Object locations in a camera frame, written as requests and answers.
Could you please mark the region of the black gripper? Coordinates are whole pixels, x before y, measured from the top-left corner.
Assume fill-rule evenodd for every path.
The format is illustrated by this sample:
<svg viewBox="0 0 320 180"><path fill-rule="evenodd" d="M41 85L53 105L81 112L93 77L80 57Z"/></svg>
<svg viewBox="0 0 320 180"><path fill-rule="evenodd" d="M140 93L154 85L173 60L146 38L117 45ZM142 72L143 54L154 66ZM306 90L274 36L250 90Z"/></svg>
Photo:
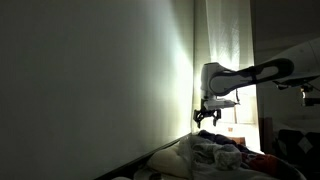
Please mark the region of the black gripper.
<svg viewBox="0 0 320 180"><path fill-rule="evenodd" d="M221 110L214 109L214 110L207 110L207 109L200 109L195 110L193 112L193 120L196 121L197 127L200 129L201 121L204 118L212 117L213 118L213 126L217 125L218 120L221 118Z"/></svg>

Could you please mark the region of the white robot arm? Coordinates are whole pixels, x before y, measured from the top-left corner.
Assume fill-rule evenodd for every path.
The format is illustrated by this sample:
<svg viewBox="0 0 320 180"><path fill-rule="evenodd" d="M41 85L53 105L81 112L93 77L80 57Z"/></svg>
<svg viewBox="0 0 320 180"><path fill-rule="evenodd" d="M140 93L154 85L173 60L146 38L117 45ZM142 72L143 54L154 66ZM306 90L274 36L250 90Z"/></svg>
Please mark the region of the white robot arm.
<svg viewBox="0 0 320 180"><path fill-rule="evenodd" d="M221 118L221 110L239 104L224 99L239 88L273 82L279 90L305 86L320 77L320 38L312 39L275 55L264 63L241 70L228 69L218 62L206 63L201 70L201 104L193 112L193 120L201 127L204 118L212 117L213 125Z"/></svg>

